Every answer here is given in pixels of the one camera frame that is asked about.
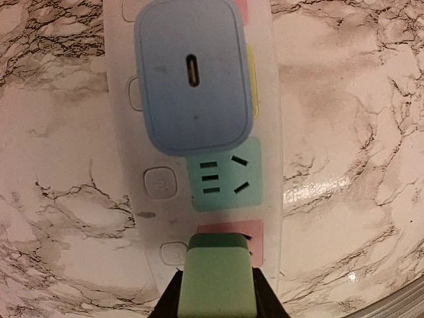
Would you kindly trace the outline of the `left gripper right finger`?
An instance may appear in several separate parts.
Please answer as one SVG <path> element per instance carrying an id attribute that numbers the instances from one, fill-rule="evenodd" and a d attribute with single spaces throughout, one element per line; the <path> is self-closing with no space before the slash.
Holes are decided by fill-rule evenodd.
<path id="1" fill-rule="evenodd" d="M 258 318 L 290 318 L 261 269 L 253 268 Z"/>

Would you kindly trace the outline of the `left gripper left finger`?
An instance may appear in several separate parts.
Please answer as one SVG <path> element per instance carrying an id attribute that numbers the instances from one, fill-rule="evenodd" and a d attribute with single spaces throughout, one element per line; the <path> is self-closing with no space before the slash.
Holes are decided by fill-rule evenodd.
<path id="1" fill-rule="evenodd" d="M 177 318 L 182 271 L 177 270 L 148 318 Z"/>

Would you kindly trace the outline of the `green plug adapter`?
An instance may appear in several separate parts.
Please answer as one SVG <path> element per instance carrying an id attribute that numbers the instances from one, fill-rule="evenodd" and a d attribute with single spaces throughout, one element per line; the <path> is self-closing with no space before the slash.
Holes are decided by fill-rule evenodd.
<path id="1" fill-rule="evenodd" d="M 178 317 L 257 317 L 251 256 L 239 233 L 198 233 L 189 241 Z"/>

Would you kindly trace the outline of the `white pastel power strip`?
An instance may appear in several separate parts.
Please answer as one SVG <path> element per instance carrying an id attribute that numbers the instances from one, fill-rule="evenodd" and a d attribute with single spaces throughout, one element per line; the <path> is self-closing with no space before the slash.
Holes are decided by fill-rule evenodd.
<path id="1" fill-rule="evenodd" d="M 184 267 L 196 233 L 240 233 L 251 262 L 278 287 L 282 245 L 282 119 L 268 1 L 238 1 L 251 74 L 253 128 L 240 146 L 167 156 L 144 125 L 134 23 L 145 1 L 103 4 L 107 80 L 132 212 L 157 289 Z"/>

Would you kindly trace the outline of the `light blue plug adapter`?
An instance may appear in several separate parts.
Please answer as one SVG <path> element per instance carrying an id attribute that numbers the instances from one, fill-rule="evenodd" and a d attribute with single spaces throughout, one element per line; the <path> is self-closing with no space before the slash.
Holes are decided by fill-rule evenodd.
<path id="1" fill-rule="evenodd" d="M 134 22 L 148 137 L 161 152 L 230 150 L 252 130 L 242 17 L 232 1 L 153 1 Z"/>

